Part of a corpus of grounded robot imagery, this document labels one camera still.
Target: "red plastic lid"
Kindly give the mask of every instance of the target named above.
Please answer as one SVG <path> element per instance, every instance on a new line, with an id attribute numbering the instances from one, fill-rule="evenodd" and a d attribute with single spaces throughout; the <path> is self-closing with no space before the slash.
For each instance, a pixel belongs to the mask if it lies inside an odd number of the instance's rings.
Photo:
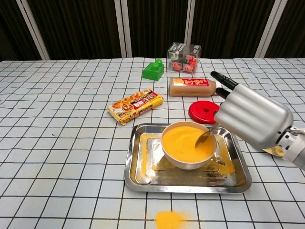
<path id="1" fill-rule="evenodd" d="M 214 113 L 219 110 L 219 105 L 210 101 L 198 101 L 189 108 L 190 117 L 201 124 L 214 124 Z"/>

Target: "white bowl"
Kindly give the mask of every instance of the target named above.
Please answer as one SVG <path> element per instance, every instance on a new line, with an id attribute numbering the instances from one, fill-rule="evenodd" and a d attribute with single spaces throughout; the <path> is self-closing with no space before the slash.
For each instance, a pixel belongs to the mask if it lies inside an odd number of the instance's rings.
<path id="1" fill-rule="evenodd" d="M 183 162 L 183 161 L 177 160 L 177 159 L 173 158 L 172 156 L 170 156 L 166 152 L 166 150 L 164 149 L 164 147 L 163 147 L 163 136 L 169 130 L 174 129 L 174 128 L 179 127 L 179 126 L 190 126 L 190 127 L 201 129 L 203 131 L 207 131 L 208 130 L 208 128 L 206 128 L 202 124 L 193 123 L 193 122 L 187 122 L 187 121 L 177 122 L 177 123 L 170 124 L 168 127 L 166 127 L 163 130 L 162 135 L 161 135 L 161 145 L 162 145 L 162 149 L 164 151 L 164 155 L 165 155 L 166 159 L 170 163 L 172 163 L 174 166 L 177 166 L 178 168 L 188 169 L 188 170 L 200 168 L 201 166 L 206 164 L 211 159 L 211 157 L 213 157 L 213 155 L 214 155 L 214 153 L 216 151 L 216 139 L 215 139 L 215 137 L 213 135 L 212 136 L 213 142 L 214 142 L 213 152 L 211 152 L 211 156 L 209 156 L 207 159 L 205 159 L 203 161 L 199 161 L 199 162 Z"/>

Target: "green toy block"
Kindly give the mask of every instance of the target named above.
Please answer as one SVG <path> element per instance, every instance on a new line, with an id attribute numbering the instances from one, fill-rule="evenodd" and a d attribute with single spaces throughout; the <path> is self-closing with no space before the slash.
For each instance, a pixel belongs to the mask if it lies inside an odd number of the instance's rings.
<path id="1" fill-rule="evenodd" d="M 164 73 L 164 64 L 162 60 L 157 59 L 155 62 L 150 63 L 142 72 L 142 78 L 149 80 L 160 80 Z"/>

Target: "transparent container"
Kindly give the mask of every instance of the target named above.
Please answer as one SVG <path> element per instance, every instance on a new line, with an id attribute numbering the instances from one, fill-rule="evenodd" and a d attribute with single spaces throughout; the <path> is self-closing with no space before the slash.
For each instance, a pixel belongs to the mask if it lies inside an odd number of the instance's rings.
<path id="1" fill-rule="evenodd" d="M 194 73 L 200 55 L 200 45 L 174 42 L 167 50 L 167 70 Z"/>

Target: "robotic hand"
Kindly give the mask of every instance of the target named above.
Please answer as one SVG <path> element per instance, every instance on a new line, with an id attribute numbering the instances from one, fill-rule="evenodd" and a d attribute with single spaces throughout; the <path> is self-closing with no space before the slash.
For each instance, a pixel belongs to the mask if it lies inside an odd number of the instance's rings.
<path id="1" fill-rule="evenodd" d="M 225 101 L 215 121 L 256 148 L 281 146 L 283 159 L 305 170 L 305 132 L 292 126 L 291 111 L 220 73 L 211 72 L 211 76 L 232 90 L 216 89 Z"/>

